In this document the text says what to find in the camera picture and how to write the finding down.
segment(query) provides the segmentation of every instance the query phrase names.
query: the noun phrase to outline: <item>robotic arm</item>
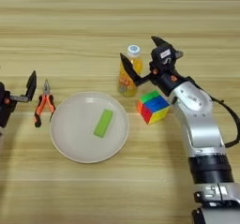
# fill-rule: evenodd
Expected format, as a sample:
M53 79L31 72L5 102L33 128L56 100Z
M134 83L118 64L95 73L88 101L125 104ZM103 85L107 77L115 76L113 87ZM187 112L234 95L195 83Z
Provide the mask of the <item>robotic arm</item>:
M37 88L37 74L35 71L29 77L26 88L25 95L13 96L0 82L0 147L3 144L3 129L6 127L11 113L15 111L17 103L29 102L33 99Z
M192 211L194 224L239 224L240 186L233 180L232 169L226 157L226 146L218 125L213 119L213 97L205 93L190 77L185 78L175 69L176 60L183 56L171 44L152 37L157 47L152 50L150 74L140 77L123 55L121 59L136 85L151 81L169 97L180 121L183 143L195 183L194 199L201 207ZM238 131L238 116L223 102L234 117Z

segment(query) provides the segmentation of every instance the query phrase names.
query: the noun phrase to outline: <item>bottle cap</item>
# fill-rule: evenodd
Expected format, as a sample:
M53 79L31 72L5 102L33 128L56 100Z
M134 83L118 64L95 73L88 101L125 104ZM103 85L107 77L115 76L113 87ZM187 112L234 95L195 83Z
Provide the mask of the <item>bottle cap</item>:
M130 45L127 48L127 55L129 57L137 57L140 54L140 47L137 45Z

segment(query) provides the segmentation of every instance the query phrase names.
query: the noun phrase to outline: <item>black cable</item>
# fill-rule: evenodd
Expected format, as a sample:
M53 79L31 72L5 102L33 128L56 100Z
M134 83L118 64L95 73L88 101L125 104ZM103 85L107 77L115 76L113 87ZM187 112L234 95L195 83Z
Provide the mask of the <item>black cable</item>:
M197 83L195 83L195 81L191 77L187 77L186 80L189 81L189 82L192 82L197 88L203 90ZM233 121L235 122L235 125L236 125L236 129L237 129L236 138L231 142L225 143L226 148L229 148L229 147L232 147L232 146L238 144L240 142L240 118L239 118L239 116L237 115L237 113L233 109L231 109L227 104L224 103L224 100L218 100L215 97L212 97L210 95L209 95L209 97L214 102L218 103L219 105L224 107L229 112L229 114L232 116L232 119L233 119Z

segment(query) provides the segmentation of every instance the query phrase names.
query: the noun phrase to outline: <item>green sponge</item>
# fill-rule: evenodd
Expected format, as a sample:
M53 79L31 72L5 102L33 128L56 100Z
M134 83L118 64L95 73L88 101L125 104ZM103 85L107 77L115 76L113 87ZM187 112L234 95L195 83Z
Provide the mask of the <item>green sponge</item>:
M112 120L112 117L113 117L113 111L105 109L94 130L94 135L100 138L103 138L107 131L109 123Z

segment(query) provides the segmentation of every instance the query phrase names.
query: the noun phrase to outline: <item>pliers handle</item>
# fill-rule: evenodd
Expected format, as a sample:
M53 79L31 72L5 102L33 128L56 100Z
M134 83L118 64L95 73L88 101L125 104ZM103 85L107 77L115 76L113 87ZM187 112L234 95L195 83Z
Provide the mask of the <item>pliers handle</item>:
M51 117L50 117L50 120L55 112L55 106L54 106L54 103L53 103L53 95L51 94L48 94L48 95L41 95L39 96L38 98L39 100L39 103L37 105L37 108L36 108L36 111L35 111L35 127L41 127L41 118L40 118L40 115L44 109L44 106L45 106L45 103L47 102L48 103L48 106L49 106L49 109L50 109L50 112L51 112Z

